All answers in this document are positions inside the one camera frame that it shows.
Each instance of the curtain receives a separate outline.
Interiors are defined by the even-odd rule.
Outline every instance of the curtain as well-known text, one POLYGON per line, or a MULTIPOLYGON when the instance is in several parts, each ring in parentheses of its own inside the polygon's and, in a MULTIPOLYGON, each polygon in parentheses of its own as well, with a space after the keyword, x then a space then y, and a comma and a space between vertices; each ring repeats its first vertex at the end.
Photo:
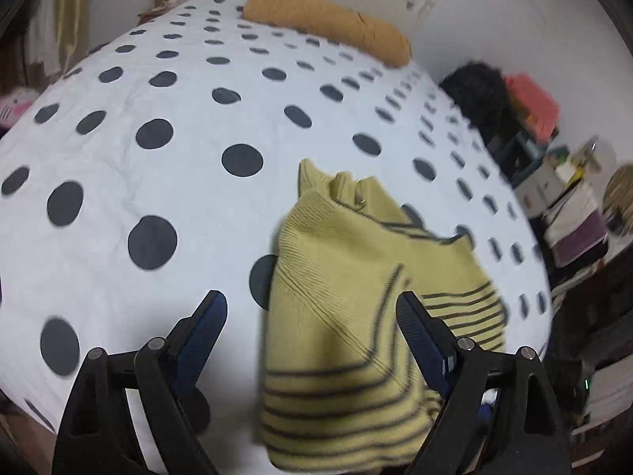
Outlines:
POLYGON ((88 13, 89 0, 55 0, 55 31, 63 73, 85 57, 88 13))

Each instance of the yellow knit sweater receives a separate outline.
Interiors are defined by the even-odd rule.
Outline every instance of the yellow knit sweater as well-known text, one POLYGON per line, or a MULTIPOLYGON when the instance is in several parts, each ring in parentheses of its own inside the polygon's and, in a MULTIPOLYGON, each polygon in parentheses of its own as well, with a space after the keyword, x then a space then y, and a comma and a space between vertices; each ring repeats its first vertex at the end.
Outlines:
POLYGON ((503 350, 502 305, 467 237, 411 225, 375 178, 300 166, 271 283, 263 438, 288 471, 410 462, 441 402, 398 328, 413 291, 456 336, 503 350))

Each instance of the black polka dot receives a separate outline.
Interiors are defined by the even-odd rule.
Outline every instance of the black polka dot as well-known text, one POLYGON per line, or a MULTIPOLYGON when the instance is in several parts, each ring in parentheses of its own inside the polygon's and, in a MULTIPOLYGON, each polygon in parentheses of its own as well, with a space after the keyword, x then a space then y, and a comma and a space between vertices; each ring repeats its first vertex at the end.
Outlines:
POLYGON ((236 177, 252 177, 264 166, 264 158, 248 144, 234 144, 222 154, 222 166, 236 177))
POLYGON ((162 52, 158 52, 156 56, 159 59, 173 59, 174 57, 178 57, 180 55, 178 52, 174 52, 173 50, 163 50, 162 52))
POLYGON ((75 130, 77 130, 78 134, 86 135, 88 132, 91 132, 95 128, 97 128, 105 118, 105 110, 95 110, 94 112, 88 114, 79 123, 77 123, 77 128, 75 128, 75 130))
POLYGON ((315 70, 312 67, 312 65, 309 65, 308 63, 305 63, 304 61, 297 61, 297 66, 299 66, 301 69, 307 69, 308 71, 314 71, 315 70))
POLYGON ((545 314, 545 311, 548 309, 548 301, 542 291, 539 291, 536 300, 539 303, 539 314, 545 314))
POLYGON ((136 133, 138 146, 145 150, 155 150, 165 146, 172 140, 173 126, 167 120, 155 118, 144 123, 136 133))
POLYGON ((99 52, 104 46, 108 46, 109 44, 110 43, 103 43, 94 48, 91 48, 90 50, 88 50, 88 55, 93 55, 93 53, 99 52))
POLYGON ((512 257, 514 257, 515 263, 523 263, 523 250, 521 250, 521 245, 515 242, 510 247, 510 250, 512 252, 512 257))
POLYGON ((226 57, 208 57, 207 62, 211 65, 221 66, 230 64, 231 61, 226 57))
POLYGON ((400 104, 395 101, 391 96, 385 96, 385 100, 389 105, 391 105, 394 109, 400 110, 400 104))
POLYGON ((411 204, 405 203, 404 205, 401 205, 400 208, 409 217, 412 224, 414 224, 415 226, 419 226, 420 228, 424 228, 424 220, 420 216, 420 213, 417 212, 415 207, 413 207, 411 204))
POLYGON ((51 317, 40 333, 40 354, 46 365, 60 377, 70 375, 79 364, 79 339, 64 319, 51 317))
POLYGON ((426 144, 428 144, 431 147, 435 147, 435 143, 433 142, 433 139, 431 139, 428 135, 426 135, 422 130, 418 132, 418 135, 420 136, 420 139, 422 139, 426 144))
POLYGON ((169 87, 174 85, 178 80, 178 76, 173 71, 161 71, 150 79, 150 85, 154 87, 169 87))
POLYGON ((388 112, 388 110, 382 109, 380 107, 376 107, 376 114, 378 114, 378 117, 388 123, 393 123, 394 122, 394 117, 391 115, 390 112, 388 112))
POLYGON ((30 169, 28 169, 28 166, 20 166, 20 168, 12 172, 12 174, 2 182, 2 187, 0 188, 2 196, 9 196, 15 193, 24 185, 29 173, 30 169))
POLYGON ((78 182, 67 180, 58 185, 48 197, 48 219, 56 226, 70 225, 77 218, 82 203, 83 187, 78 182))
POLYGON ((211 422, 211 409, 205 395, 198 388, 178 397, 182 413, 186 416, 192 432, 199 436, 208 429, 211 422))
POLYGON ((214 89, 211 96, 213 96, 213 99, 217 103, 222 105, 229 105, 242 101, 242 97, 238 93, 227 89, 226 87, 218 87, 214 89))
POLYGON ((46 416, 44 416, 41 412, 39 412, 39 410, 37 409, 37 407, 35 405, 33 405, 31 403, 31 401, 27 398, 24 399, 24 402, 26 403, 27 407, 29 409, 31 409, 31 411, 40 419, 42 420, 42 422, 44 422, 44 425, 46 425, 51 432, 55 432, 55 429, 53 428, 53 424, 46 418, 46 416))
POLYGON ((135 48, 136 48, 136 46, 134 46, 134 45, 122 45, 122 46, 119 46, 119 47, 115 50, 115 52, 116 52, 116 53, 129 53, 129 52, 131 52, 132 50, 134 50, 135 48))
POLYGON ((483 197, 482 201, 483 201, 483 205, 488 207, 489 211, 492 214, 496 214, 497 213, 498 208, 497 208, 497 203, 495 201, 495 198, 493 198, 492 196, 487 194, 486 196, 483 197))
POLYGON ((46 123, 49 119, 51 119, 55 115, 55 112, 57 112, 58 109, 59 109, 59 104, 47 105, 45 107, 42 107, 41 109, 37 111, 34 121, 36 123, 39 123, 40 125, 42 123, 46 123))
POLYGON ((428 128, 431 132, 433 132, 433 128, 434 128, 433 123, 431 123, 424 116, 420 116, 420 121, 424 124, 424 126, 426 126, 426 128, 428 128))
POLYGON ((463 179, 457 179, 455 182, 457 182, 457 187, 460 189, 462 196, 468 201, 472 200, 473 193, 468 184, 463 179))
POLYGON ((358 82, 349 76, 344 76, 343 78, 341 78, 341 82, 343 82, 343 84, 345 84, 346 86, 351 87, 352 89, 360 89, 360 85, 358 84, 358 82))
POLYGON ((127 238, 127 251, 142 270, 157 270, 172 258, 178 235, 160 216, 143 216, 127 238))
POLYGON ((503 301, 502 298, 499 298, 499 303, 501 303, 502 323, 504 327, 507 327, 508 322, 510 321, 510 311, 508 310, 508 305, 503 301))
POLYGON ((99 80, 102 81, 104 84, 107 84, 108 82, 114 82, 118 78, 121 78, 122 74, 123 69, 119 66, 115 66, 114 68, 110 68, 106 71, 101 72, 99 74, 99 80))
POLYGON ((286 72, 278 68, 266 68, 262 71, 262 75, 269 80, 283 81, 286 79, 286 72))
POLYGON ((275 270, 275 264, 277 264, 276 255, 264 255, 264 257, 257 259, 248 277, 248 285, 251 289, 252 299, 264 310, 268 310, 270 282, 275 270))
POLYGON ((521 304, 521 317, 523 319, 526 319, 528 314, 530 314, 530 308, 528 307, 528 304, 527 304, 526 295, 522 294, 520 297, 518 297, 518 301, 521 304))
POLYGON ((514 207, 512 206, 511 203, 508 203, 508 215, 510 216, 512 221, 517 219, 517 214, 515 213, 514 207))
POLYGON ((418 157, 413 160, 413 168, 427 181, 431 182, 435 180, 435 168, 428 161, 418 157))
POLYGON ((64 80, 67 80, 67 79, 69 79, 71 76, 75 76, 76 74, 81 73, 82 71, 83 71, 83 68, 76 68, 76 69, 73 69, 73 71, 68 72, 67 74, 65 74, 64 76, 62 76, 62 78, 63 78, 64 80))
POLYGON ((284 114, 290 119, 290 121, 301 128, 310 128, 312 126, 312 120, 309 116, 295 105, 287 106, 284 109, 284 114))
POLYGON ((501 251, 499 242, 495 238, 491 237, 490 239, 488 239, 488 244, 490 245, 490 249, 493 252, 493 256, 495 256, 495 259, 497 261, 500 261, 503 257, 503 252, 501 251))
POLYGON ((475 249, 475 245, 476 245, 475 236, 466 225, 457 225, 455 227, 455 234, 457 234, 458 236, 466 236, 468 240, 470 241, 470 248, 472 250, 475 249))
POLYGON ((370 135, 357 133, 354 134, 354 137, 352 137, 352 141, 360 151, 365 152, 367 155, 371 155, 372 157, 377 157, 382 152, 381 144, 370 135))
POLYGON ((343 93, 331 84, 322 85, 319 88, 319 91, 321 91, 324 96, 330 98, 330 100, 333 100, 335 102, 343 101, 343 93))
POLYGON ((466 166, 466 162, 464 161, 464 159, 461 158, 461 155, 458 154, 456 151, 451 152, 451 159, 454 160, 455 164, 457 164, 457 167, 460 169, 463 169, 464 166, 466 166))

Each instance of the polka dot bedsheet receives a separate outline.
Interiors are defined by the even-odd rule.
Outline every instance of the polka dot bedsheet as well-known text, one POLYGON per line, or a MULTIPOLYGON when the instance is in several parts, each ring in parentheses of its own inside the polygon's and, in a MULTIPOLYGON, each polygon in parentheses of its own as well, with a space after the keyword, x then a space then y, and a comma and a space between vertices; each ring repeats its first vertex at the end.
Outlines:
POLYGON ((503 297, 509 352, 542 353, 552 319, 510 186, 429 75, 248 23, 245 2, 190 0, 124 34, 0 141, 0 388, 56 431, 91 348, 140 348, 218 289, 228 320, 184 406, 224 474, 277 471, 256 434, 258 367, 304 158, 375 175, 413 222, 468 234, 503 297))

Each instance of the bed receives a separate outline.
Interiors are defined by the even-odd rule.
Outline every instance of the bed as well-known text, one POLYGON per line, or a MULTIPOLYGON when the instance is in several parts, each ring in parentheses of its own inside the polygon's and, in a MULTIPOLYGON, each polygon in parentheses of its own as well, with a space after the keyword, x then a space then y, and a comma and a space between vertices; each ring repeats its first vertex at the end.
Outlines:
MULTIPOLYGON (((56 431, 86 353, 164 336, 210 289, 229 317, 187 402, 224 474, 275 473, 256 434, 275 237, 299 162, 375 175, 412 222, 467 234, 543 355, 549 288, 510 186, 420 66, 190 0, 49 87, 0 141, 0 388, 56 431)), ((140 401, 132 414, 160 469, 140 401)))

